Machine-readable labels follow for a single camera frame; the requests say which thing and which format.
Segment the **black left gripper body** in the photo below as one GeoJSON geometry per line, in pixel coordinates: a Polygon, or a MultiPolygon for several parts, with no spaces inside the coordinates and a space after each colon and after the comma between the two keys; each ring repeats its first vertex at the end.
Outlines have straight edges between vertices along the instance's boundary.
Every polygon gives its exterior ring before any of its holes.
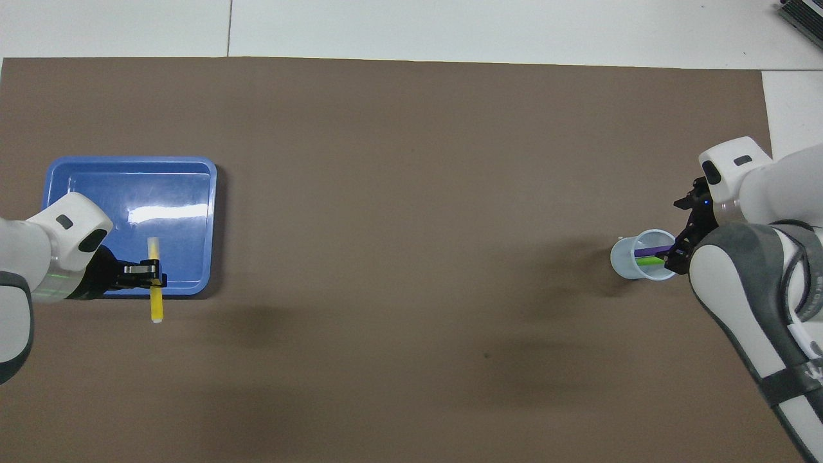
{"type": "Polygon", "coordinates": [[[121,291],[127,286],[125,268],[132,262],[118,260],[109,248],[99,248],[93,255],[82,279],[82,299],[93,300],[109,291],[121,291]]]}

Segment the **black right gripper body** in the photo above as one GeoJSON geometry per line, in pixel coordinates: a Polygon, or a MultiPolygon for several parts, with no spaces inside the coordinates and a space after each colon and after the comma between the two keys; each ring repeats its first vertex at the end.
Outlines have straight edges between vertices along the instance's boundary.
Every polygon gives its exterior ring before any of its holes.
{"type": "Polygon", "coordinates": [[[694,179],[691,190],[674,201],[674,207],[689,212],[687,224],[677,235],[676,241],[702,241],[718,227],[714,216],[714,200],[705,177],[694,179]]]}

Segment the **yellow marker pen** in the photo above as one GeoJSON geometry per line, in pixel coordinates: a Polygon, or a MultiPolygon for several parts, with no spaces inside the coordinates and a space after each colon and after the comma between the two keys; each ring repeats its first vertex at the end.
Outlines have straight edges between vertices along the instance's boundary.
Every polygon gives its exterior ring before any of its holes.
{"type": "Polygon", "coordinates": [[[161,246],[159,246],[159,238],[148,238],[147,247],[148,258],[150,260],[157,261],[157,278],[153,279],[152,286],[150,286],[150,316],[152,317],[153,323],[162,323],[164,320],[164,305],[162,293],[163,275],[161,272],[161,264],[159,264],[159,260],[161,260],[161,246]]]}

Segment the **blue plastic tray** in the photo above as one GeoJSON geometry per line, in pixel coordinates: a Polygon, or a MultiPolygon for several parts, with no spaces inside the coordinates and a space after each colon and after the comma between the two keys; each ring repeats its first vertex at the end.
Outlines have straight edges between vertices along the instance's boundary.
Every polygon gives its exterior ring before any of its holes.
{"type": "Polygon", "coordinates": [[[217,180],[203,156],[62,156],[45,174],[41,206],[88,197],[112,220],[103,245],[120,260],[144,260],[158,238],[164,295],[189,297],[210,279],[217,180]]]}

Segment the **clear plastic cup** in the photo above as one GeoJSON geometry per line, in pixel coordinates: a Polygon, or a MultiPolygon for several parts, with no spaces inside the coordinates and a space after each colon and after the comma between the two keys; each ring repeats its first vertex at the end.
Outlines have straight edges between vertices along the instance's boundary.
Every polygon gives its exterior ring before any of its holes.
{"type": "Polygon", "coordinates": [[[673,245],[674,235],[661,229],[650,229],[642,231],[632,237],[621,237],[610,252],[610,262],[612,269],[621,277],[627,280],[650,280],[662,282],[672,278],[675,273],[665,269],[664,266],[640,267],[635,264],[634,250],[638,248],[649,248],[653,246],[673,245]]]}

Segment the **grey striped device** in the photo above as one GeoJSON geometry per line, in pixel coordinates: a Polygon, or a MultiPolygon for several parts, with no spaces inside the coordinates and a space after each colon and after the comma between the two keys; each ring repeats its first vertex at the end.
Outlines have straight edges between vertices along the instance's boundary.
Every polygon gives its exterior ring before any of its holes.
{"type": "Polygon", "coordinates": [[[823,36],[823,0],[779,0],[778,14],[805,33],[823,36]]]}

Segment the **brown table mat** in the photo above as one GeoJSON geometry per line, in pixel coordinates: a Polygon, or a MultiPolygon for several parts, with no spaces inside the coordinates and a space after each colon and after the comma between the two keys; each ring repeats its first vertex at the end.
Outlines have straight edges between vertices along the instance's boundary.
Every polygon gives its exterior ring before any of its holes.
{"type": "Polygon", "coordinates": [[[6,59],[0,216],[60,156],[206,156],[208,287],[35,308],[0,463],[803,463],[687,278],[698,156],[759,71],[6,59]]]}

